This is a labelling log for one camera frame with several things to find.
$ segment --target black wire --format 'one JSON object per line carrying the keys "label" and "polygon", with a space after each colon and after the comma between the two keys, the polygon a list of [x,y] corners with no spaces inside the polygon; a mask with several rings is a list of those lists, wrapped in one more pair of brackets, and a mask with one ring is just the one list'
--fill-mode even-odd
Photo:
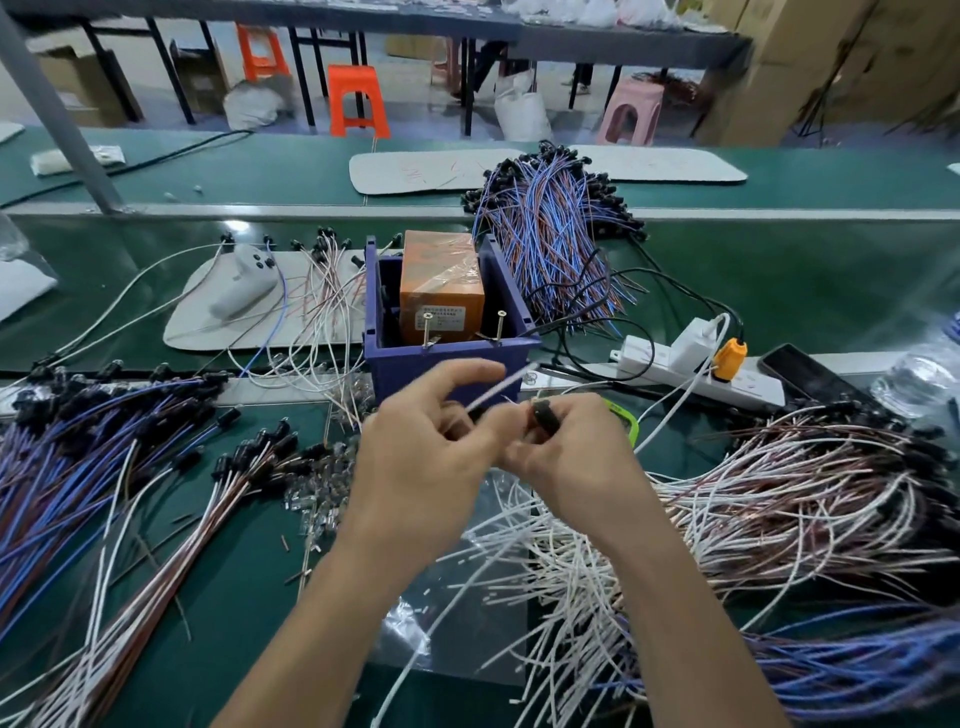
{"label": "black wire", "polygon": [[[183,157],[184,155],[188,155],[191,152],[195,152],[198,149],[202,149],[203,147],[209,146],[215,141],[220,141],[221,139],[226,139],[232,136],[239,137],[236,140],[240,141],[240,139],[246,139],[248,136],[252,134],[253,132],[248,130],[238,130],[233,132],[219,133],[214,136],[209,136],[206,139],[201,139],[200,141],[194,142],[193,144],[188,144],[185,147],[180,147],[179,149],[175,149],[173,152],[167,152],[165,155],[160,155],[159,157],[144,159],[143,161],[139,161],[137,164],[131,164],[129,166],[118,167],[117,169],[107,170],[107,176],[122,177],[123,175],[129,175],[130,172],[137,172],[141,169],[147,169],[148,167],[153,167],[157,164],[161,164],[162,162],[168,161],[170,159]],[[83,183],[84,181],[80,179],[61,182],[60,184],[55,184],[52,187],[39,189],[35,192],[30,192],[26,195],[21,195],[20,197],[16,197],[12,200],[7,200],[5,203],[0,204],[0,209],[7,209],[8,207],[13,207],[14,205],[22,205],[23,203],[30,202],[31,200],[35,200],[38,197],[43,197],[44,195],[49,194],[51,192],[59,192],[62,189],[70,189],[71,187],[78,187]]]}

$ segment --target orange box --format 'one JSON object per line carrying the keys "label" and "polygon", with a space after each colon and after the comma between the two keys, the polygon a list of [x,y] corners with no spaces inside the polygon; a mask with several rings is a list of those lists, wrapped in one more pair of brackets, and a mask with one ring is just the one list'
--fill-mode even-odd
{"label": "orange box", "polygon": [[483,322],[483,303],[480,264],[470,233],[404,233],[400,332],[405,344],[423,344],[427,312],[433,314],[429,338],[469,341]]}

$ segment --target pink stool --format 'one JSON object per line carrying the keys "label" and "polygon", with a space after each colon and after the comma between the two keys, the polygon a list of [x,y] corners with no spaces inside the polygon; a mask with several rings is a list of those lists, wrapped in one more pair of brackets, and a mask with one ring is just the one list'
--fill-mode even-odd
{"label": "pink stool", "polygon": [[636,114],[636,128],[630,143],[634,146],[650,146],[654,141],[662,104],[663,86],[632,78],[620,79],[603,115],[597,143],[616,144],[623,135],[627,109],[632,109]]}

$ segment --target white plug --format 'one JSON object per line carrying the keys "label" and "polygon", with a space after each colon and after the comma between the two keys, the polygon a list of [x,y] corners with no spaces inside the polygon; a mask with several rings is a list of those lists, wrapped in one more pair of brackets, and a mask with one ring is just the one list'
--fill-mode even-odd
{"label": "white plug", "polygon": [[717,325],[714,321],[694,319],[670,346],[670,369],[692,375],[717,350]]}

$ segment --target plastic stool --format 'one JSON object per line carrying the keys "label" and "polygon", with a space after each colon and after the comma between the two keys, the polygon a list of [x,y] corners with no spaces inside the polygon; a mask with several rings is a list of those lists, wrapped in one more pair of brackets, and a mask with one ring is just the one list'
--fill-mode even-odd
{"label": "plastic stool", "polygon": [[633,146],[650,146],[654,141],[654,132],[660,120],[662,105],[663,86],[631,78],[621,79],[607,104],[603,123],[597,134],[597,143],[616,144],[623,135],[623,123],[626,121],[627,110],[632,109],[636,114],[636,128],[630,143]]}
{"label": "plastic stool", "polygon": [[[250,48],[252,37],[265,40],[270,46],[272,58],[255,56]],[[237,23],[237,40],[240,41],[240,55],[243,56],[243,73],[247,81],[256,81],[264,76],[289,76],[290,69],[283,58],[279,38],[270,28],[254,28]]]}
{"label": "plastic stool", "polygon": [[[326,69],[330,88],[330,135],[346,136],[347,127],[373,127],[378,139],[390,138],[387,110],[380,95],[376,71],[369,65],[330,65]],[[344,96],[352,91],[367,94],[373,119],[347,119],[344,116]]]}

